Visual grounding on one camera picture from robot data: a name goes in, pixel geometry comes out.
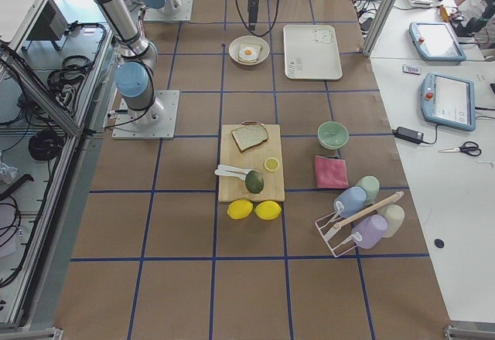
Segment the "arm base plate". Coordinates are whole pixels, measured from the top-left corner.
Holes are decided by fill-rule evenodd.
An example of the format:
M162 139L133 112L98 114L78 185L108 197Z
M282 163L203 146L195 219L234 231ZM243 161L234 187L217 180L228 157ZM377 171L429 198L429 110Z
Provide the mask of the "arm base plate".
M193 0L143 0L146 22L188 22Z
M178 90L156 90L155 103L145 115L142 112L128 110L125 100L121 98L119 109L126 110L127 113L116 117L112 138L115 140L173 139L179 94Z

